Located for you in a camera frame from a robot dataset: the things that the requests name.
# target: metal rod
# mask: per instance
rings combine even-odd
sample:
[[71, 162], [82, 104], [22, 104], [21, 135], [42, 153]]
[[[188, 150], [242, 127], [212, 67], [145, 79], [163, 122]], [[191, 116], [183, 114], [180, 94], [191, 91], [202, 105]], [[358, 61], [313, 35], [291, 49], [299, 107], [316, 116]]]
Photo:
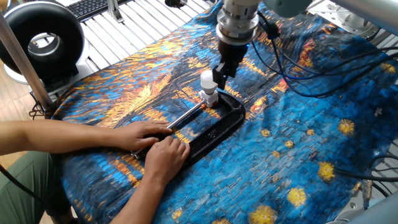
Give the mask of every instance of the metal rod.
[[114, 20], [118, 23], [124, 22], [122, 15], [119, 11], [118, 0], [107, 0], [108, 2], [108, 13], [112, 16]]
[[19, 71], [25, 77], [26, 81], [30, 85], [35, 94], [37, 100], [43, 105], [44, 108], [47, 108], [52, 100], [49, 97], [49, 94], [45, 90], [43, 84], [40, 82], [39, 77], [36, 74], [32, 64], [27, 58], [24, 50], [19, 44], [17, 38], [12, 32], [10, 26], [8, 25], [4, 16], [0, 13], [0, 40], [2, 44], [6, 47], [10, 56], [14, 60], [17, 65]]
[[[173, 129], [175, 128], [179, 123], [181, 123], [183, 120], [185, 120], [187, 117], [191, 116], [197, 109], [199, 109], [202, 104], [204, 104], [205, 101], [202, 100], [202, 102], [196, 104], [193, 108], [189, 109], [187, 112], [185, 112], [181, 117], [177, 118], [175, 121], [173, 121], [171, 124], [167, 126], [167, 128]], [[143, 149], [138, 150], [137, 152], [131, 151], [131, 155], [135, 156], [137, 158], [137, 155], [142, 152]]]

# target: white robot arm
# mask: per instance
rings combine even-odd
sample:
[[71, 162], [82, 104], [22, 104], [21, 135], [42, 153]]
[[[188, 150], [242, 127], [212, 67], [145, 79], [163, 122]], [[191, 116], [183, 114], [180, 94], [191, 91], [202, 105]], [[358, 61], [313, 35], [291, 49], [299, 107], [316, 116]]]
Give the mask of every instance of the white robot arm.
[[[281, 17], [294, 17], [306, 10], [312, 0], [263, 0], [267, 8]], [[398, 0], [332, 0], [373, 24], [398, 35]], [[213, 80], [224, 89], [228, 77], [234, 77], [239, 63], [255, 36], [261, 0], [224, 0], [218, 14], [216, 33], [221, 62], [213, 69]]]

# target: table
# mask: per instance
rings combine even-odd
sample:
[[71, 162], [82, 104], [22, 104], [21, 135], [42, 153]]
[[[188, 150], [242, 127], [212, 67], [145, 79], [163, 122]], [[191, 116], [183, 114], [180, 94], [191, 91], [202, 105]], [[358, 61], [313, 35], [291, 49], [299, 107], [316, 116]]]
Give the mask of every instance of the table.
[[[279, 20], [266, 11], [270, 20]], [[48, 118], [117, 128], [143, 119], [171, 121], [199, 101], [199, 75], [218, 63], [217, 8], [134, 55], [71, 86]], [[332, 67], [374, 47], [309, 14], [280, 19], [278, 45], [314, 70]], [[275, 66], [266, 35], [257, 49]], [[357, 60], [363, 65], [384, 54]], [[252, 47], [226, 92], [246, 107], [243, 126], [167, 187], [154, 223], [324, 223], [351, 197], [356, 181], [333, 176], [331, 165], [359, 172], [375, 152], [397, 137], [397, 62], [388, 61], [328, 98], [304, 98], [266, 69]], [[292, 75], [300, 70], [287, 65]], [[312, 93], [345, 78], [320, 77], [302, 84]], [[295, 84], [299, 90], [306, 87]], [[376, 110], [382, 114], [376, 116]], [[189, 142], [219, 119], [205, 110], [176, 132]], [[144, 174], [129, 153], [92, 149], [59, 159], [62, 181], [76, 213], [87, 223], [108, 223], [128, 201]]]

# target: wooden floor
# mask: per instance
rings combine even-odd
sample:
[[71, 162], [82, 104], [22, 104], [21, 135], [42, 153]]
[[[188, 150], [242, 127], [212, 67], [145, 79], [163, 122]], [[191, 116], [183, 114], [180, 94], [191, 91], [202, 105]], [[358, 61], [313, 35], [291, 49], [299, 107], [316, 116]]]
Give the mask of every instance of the wooden floor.
[[[0, 60], [0, 122], [31, 120], [29, 111], [34, 105], [35, 101], [29, 94], [29, 87], [11, 80], [5, 73], [3, 62]], [[35, 119], [43, 119], [43, 117], [38, 116]], [[0, 156], [0, 164], [7, 169], [24, 154], [25, 152], [17, 152]], [[40, 224], [52, 223], [50, 217], [44, 214]]]

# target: white knob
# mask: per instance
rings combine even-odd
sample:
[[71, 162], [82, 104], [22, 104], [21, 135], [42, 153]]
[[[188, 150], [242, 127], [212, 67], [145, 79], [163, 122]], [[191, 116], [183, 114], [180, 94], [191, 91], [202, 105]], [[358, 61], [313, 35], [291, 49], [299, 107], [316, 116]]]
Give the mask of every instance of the white knob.
[[206, 94], [213, 94], [217, 89], [218, 84], [213, 81], [213, 72], [211, 70], [206, 70], [200, 74], [200, 85], [201, 89]]

